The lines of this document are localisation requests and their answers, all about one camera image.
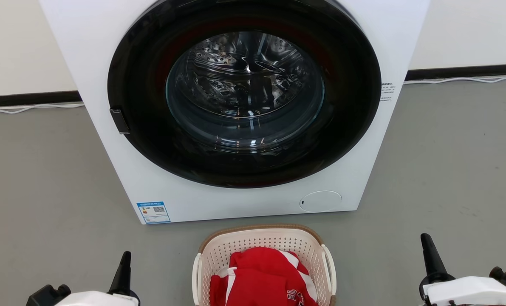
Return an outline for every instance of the perforated basket side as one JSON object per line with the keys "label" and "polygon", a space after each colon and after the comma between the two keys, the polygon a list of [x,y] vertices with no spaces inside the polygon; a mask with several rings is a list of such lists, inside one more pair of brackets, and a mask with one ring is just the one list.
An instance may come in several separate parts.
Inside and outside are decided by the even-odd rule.
{"label": "perforated basket side", "polygon": [[253,247],[268,247],[292,251],[308,269],[317,289],[319,306],[336,302],[327,281],[322,240],[313,230],[297,224],[257,225],[228,229],[214,233],[200,248],[202,253],[199,290],[200,306],[209,306],[210,278],[228,266],[230,255]]}

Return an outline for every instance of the door glass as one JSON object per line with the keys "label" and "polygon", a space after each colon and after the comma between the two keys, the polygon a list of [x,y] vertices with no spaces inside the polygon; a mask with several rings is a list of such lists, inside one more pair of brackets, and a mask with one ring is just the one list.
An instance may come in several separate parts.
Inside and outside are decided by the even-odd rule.
{"label": "door glass", "polygon": [[292,43],[259,31],[210,37],[175,62],[166,82],[172,115],[215,150],[276,155],[315,120],[319,66]]}

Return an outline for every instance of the black baseboard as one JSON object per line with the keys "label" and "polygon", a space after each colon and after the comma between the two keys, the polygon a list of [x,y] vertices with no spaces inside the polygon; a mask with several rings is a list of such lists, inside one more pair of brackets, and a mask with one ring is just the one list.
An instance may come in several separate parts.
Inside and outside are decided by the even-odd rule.
{"label": "black baseboard", "polygon": [[506,75],[506,65],[472,66],[456,68],[435,68],[409,70],[406,81],[452,77],[485,77]]}
{"label": "black baseboard", "polygon": [[[457,68],[436,68],[410,70],[406,81],[420,79],[451,78],[451,77],[482,77],[506,75],[506,65],[473,66]],[[35,105],[45,103],[81,102],[78,91],[57,91],[53,93],[24,93],[19,95],[0,96],[0,107],[17,105]]]}
{"label": "black baseboard", "polygon": [[47,103],[81,102],[78,91],[55,91],[51,93],[23,93],[0,96],[0,107],[16,105],[35,105]]}

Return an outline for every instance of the front-loading washing machine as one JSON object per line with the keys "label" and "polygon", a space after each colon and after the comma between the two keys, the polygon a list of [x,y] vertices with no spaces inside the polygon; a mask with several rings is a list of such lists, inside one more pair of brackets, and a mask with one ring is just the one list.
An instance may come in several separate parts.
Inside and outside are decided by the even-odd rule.
{"label": "front-loading washing machine", "polygon": [[429,0],[40,0],[143,224],[356,210]]}

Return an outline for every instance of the electrical cord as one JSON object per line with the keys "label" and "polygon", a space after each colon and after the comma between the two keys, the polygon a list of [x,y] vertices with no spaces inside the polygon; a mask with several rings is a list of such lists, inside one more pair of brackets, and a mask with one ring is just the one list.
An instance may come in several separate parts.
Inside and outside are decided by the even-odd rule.
{"label": "electrical cord", "polygon": [[[481,77],[481,78],[471,78],[471,77],[453,77],[453,78],[445,78],[438,79],[432,81],[405,81],[404,85],[410,84],[441,84],[446,82],[453,81],[474,81],[481,83],[496,83],[506,79],[506,76],[490,76],[490,77]],[[7,106],[0,107],[0,113],[4,114],[18,114],[25,112],[27,110],[32,110],[33,108],[76,108],[84,106],[84,103],[73,103],[73,104],[37,104],[37,105],[29,105],[29,106]]]}
{"label": "electrical cord", "polygon": [[8,107],[0,107],[0,113],[12,115],[22,113],[27,110],[32,110],[33,108],[76,108],[84,105],[85,105],[84,103],[74,103],[74,104],[37,104],[28,106],[8,106]]}

